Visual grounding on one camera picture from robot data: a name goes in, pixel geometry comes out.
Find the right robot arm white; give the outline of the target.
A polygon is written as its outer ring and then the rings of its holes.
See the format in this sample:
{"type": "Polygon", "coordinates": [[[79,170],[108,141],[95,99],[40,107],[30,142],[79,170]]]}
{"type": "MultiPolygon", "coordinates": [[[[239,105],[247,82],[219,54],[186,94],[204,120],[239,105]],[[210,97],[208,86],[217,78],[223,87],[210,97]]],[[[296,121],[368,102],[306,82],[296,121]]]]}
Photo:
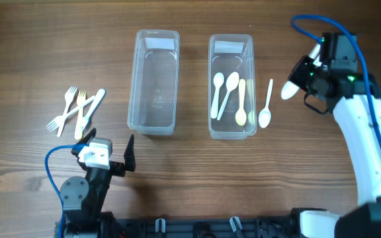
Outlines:
{"type": "Polygon", "coordinates": [[[374,76],[318,65],[303,56],[282,88],[283,99],[294,95],[291,85],[326,101],[326,111],[333,115],[347,143],[359,203],[343,216],[294,208],[291,233],[298,237],[381,237],[381,92],[374,76]]]}

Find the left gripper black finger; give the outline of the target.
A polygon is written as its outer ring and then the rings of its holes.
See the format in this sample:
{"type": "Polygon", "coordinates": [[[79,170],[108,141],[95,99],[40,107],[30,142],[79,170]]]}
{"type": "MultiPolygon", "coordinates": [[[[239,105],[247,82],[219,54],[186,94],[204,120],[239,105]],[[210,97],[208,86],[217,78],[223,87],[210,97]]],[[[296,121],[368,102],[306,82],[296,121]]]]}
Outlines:
{"type": "Polygon", "coordinates": [[[96,136],[97,129],[93,128],[86,136],[80,139],[71,149],[71,154],[74,156],[78,156],[81,150],[88,146],[89,142],[96,136]]]}
{"type": "Polygon", "coordinates": [[[124,170],[134,172],[135,169],[136,161],[134,155],[134,134],[132,134],[124,152],[124,170]]]}

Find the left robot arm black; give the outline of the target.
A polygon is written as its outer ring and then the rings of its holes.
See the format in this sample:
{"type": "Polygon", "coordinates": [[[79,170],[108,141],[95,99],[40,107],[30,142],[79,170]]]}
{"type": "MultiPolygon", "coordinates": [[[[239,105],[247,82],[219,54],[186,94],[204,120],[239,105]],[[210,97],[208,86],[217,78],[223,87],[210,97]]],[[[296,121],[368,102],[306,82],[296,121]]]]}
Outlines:
{"type": "Polygon", "coordinates": [[[124,152],[124,162],[111,160],[112,141],[98,138],[92,129],[74,144],[71,154],[85,171],[84,177],[71,177],[60,188],[63,221],[61,237],[125,237],[126,232],[112,212],[103,212],[103,204],[112,177],[124,177],[136,169],[134,136],[124,152]]]}

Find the yellow plastic spoon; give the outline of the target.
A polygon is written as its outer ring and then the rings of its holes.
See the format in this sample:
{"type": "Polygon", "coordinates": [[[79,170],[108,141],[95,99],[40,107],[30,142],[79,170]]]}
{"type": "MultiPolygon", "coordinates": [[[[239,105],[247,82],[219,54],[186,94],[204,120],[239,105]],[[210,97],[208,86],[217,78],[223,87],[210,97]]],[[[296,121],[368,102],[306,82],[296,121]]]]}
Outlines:
{"type": "Polygon", "coordinates": [[[239,80],[239,108],[238,111],[235,114],[235,121],[239,126],[244,126],[246,123],[246,112],[244,110],[244,102],[245,102],[245,88],[246,88],[246,82],[244,79],[239,80]]]}

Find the white spoon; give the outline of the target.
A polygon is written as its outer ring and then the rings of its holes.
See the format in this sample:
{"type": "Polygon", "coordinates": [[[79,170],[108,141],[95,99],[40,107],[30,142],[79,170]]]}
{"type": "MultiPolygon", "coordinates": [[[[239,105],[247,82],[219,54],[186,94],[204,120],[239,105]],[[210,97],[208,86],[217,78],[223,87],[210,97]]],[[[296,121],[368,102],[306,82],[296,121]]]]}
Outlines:
{"type": "MultiPolygon", "coordinates": [[[[312,51],[309,53],[309,57],[313,60],[319,55],[320,51],[320,44],[316,44],[316,46],[312,49],[312,51]]],[[[299,87],[292,83],[291,81],[287,81],[284,86],[282,87],[280,96],[281,99],[287,100],[291,97],[293,97],[299,90],[299,87]]]]}
{"type": "Polygon", "coordinates": [[[224,110],[225,110],[225,107],[227,105],[227,102],[228,102],[228,98],[229,98],[229,95],[230,93],[237,88],[237,86],[239,85],[239,73],[234,71],[233,73],[231,73],[227,80],[226,80],[226,95],[223,99],[223,102],[222,102],[222,105],[220,107],[220,110],[219,110],[219,113],[218,113],[218,117],[217,117],[217,120],[220,120],[223,113],[224,113],[224,110]]]}
{"type": "Polygon", "coordinates": [[[218,116],[218,104],[219,104],[219,93],[220,93],[220,87],[224,83],[224,74],[221,72],[218,72],[213,77],[213,84],[214,84],[214,96],[212,100],[212,106],[210,109],[210,117],[212,119],[217,118],[218,116]]]}
{"type": "Polygon", "coordinates": [[[270,79],[267,89],[265,107],[259,113],[259,125],[261,128],[266,128],[271,121],[271,111],[269,110],[269,103],[273,92],[273,79],[270,79]]]}

